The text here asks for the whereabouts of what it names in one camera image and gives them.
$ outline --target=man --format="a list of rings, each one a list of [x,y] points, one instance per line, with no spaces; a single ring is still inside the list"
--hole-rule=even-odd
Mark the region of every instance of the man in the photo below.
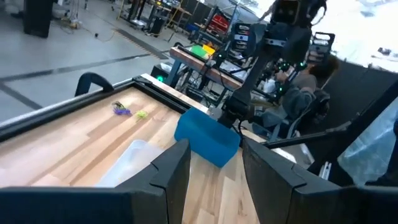
[[[298,118],[315,99],[315,91],[319,90],[338,70],[339,60],[330,55],[324,65],[308,65],[299,75],[292,80],[289,89],[282,97],[280,105],[272,106],[266,100],[252,100],[250,116],[255,115],[255,107],[262,106],[264,112],[260,115],[263,128],[271,128],[281,123],[284,119]],[[285,82],[288,75],[279,72],[276,79]],[[263,135],[264,130],[253,126],[256,134]]]

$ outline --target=black box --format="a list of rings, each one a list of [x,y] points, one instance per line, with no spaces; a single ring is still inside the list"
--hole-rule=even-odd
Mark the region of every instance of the black box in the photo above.
[[[173,65],[170,62],[166,62],[164,64],[173,67]],[[164,82],[166,81],[167,77],[169,77],[169,72],[163,70],[162,66],[160,64],[157,64],[154,65],[152,71],[150,72],[150,75],[158,79],[159,81]]]
[[[24,1],[24,32],[39,37],[49,36],[53,0]]]

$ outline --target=green light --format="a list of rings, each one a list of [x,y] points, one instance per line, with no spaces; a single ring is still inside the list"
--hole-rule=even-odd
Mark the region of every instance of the green light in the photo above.
[[[158,76],[156,79],[159,80],[160,82],[164,81],[164,78],[162,76]]]

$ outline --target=wooden table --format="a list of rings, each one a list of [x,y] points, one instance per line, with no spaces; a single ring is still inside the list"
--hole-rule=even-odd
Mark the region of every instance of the wooden table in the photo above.
[[[142,76],[199,110],[208,110],[155,78]],[[145,110],[148,117],[116,116],[114,101],[131,111]],[[139,90],[124,90],[0,143],[0,186],[94,186],[133,140],[162,149],[175,143],[179,117]],[[145,154],[140,161],[141,168],[150,162]],[[222,169],[192,153],[183,223],[258,223],[240,150]]]
[[[170,57],[174,59],[175,62],[173,64],[172,71],[170,72],[170,75],[166,80],[166,83],[168,85],[171,84],[182,63],[196,70],[197,72],[200,72],[203,69],[203,66],[205,66],[205,64],[201,60],[195,58],[192,55],[185,53],[184,51],[178,49],[177,47],[172,47],[170,49]],[[222,79],[223,83],[227,88],[229,88],[229,90],[235,90],[242,85],[241,82],[229,77],[228,75],[214,68],[208,70],[206,76],[219,84],[221,84],[221,79]]]

